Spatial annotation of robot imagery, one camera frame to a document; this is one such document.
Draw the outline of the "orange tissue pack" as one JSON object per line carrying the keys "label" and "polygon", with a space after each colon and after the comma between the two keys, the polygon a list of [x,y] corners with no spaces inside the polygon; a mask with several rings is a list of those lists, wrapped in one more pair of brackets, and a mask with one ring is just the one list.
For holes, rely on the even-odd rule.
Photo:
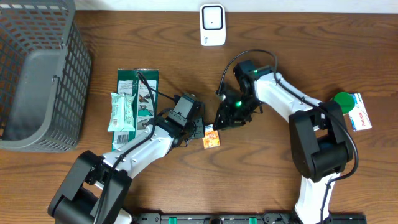
{"label": "orange tissue pack", "polygon": [[202,140],[205,149],[219,147],[221,145],[218,131],[213,129],[212,124],[205,126],[205,136]]}

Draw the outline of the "green white gloves package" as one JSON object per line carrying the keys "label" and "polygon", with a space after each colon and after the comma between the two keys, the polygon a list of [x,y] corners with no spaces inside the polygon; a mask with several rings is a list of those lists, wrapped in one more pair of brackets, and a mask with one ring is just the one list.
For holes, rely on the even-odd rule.
{"label": "green white gloves package", "polygon": [[159,71],[154,69],[118,70],[115,93],[135,95],[132,103],[135,131],[112,132],[112,150],[117,150],[145,131],[157,107]]}

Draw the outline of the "mint wet wipes pack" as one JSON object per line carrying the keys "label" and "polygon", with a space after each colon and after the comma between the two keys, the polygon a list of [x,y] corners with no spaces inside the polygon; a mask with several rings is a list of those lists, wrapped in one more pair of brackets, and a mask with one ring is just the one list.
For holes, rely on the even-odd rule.
{"label": "mint wet wipes pack", "polygon": [[135,95],[123,93],[111,94],[111,118],[108,126],[108,132],[131,132],[135,131],[134,115],[132,103]]}

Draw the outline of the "green lid jar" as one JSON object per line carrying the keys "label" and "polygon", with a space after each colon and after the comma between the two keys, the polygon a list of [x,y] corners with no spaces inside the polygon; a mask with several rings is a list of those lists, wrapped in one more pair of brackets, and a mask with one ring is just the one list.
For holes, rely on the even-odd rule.
{"label": "green lid jar", "polygon": [[354,98],[347,92],[337,93],[332,100],[340,105],[343,114],[348,114],[355,106]]}

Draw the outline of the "white slim box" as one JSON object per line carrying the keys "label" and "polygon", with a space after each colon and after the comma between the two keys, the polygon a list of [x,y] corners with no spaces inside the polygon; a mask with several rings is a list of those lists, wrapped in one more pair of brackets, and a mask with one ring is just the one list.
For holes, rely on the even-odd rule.
{"label": "white slim box", "polygon": [[352,93],[354,108],[348,113],[353,131],[363,131],[372,128],[364,101],[360,93]]}

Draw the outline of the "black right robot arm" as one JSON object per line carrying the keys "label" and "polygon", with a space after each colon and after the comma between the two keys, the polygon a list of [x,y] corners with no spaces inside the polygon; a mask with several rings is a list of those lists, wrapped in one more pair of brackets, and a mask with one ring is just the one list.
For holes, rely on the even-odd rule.
{"label": "black right robot arm", "polygon": [[324,103],[307,96],[271,66],[257,68],[246,60],[233,73],[240,91],[227,84],[218,90],[221,103],[213,129],[244,126],[257,108],[270,106],[288,122],[292,159],[301,175],[300,195],[288,221],[351,222],[350,216],[332,215],[328,210],[334,184],[349,176],[343,173],[346,164],[358,160],[341,106],[334,100]]}

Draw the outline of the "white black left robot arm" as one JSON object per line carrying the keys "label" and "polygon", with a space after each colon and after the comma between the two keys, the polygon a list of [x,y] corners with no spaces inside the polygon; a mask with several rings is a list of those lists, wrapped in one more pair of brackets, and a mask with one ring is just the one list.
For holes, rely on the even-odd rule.
{"label": "white black left robot arm", "polygon": [[205,135],[205,105],[189,94],[176,99],[174,108],[162,110],[119,149],[102,156],[85,151],[77,157],[47,209],[56,223],[133,222],[123,209],[133,178],[182,143]]}

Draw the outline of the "grey plastic mesh basket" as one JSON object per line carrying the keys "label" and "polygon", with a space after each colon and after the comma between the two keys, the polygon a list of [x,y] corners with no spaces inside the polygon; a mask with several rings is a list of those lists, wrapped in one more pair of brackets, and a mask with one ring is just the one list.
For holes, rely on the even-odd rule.
{"label": "grey plastic mesh basket", "polygon": [[1,2],[1,148],[66,152],[83,126],[92,58],[73,1]]}

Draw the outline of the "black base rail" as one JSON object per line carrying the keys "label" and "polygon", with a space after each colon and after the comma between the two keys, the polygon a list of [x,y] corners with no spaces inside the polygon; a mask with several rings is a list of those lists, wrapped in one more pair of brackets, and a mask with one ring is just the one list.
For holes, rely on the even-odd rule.
{"label": "black base rail", "polygon": [[265,213],[262,215],[161,215],[142,213],[132,223],[140,224],[288,224],[300,223],[293,213]]}

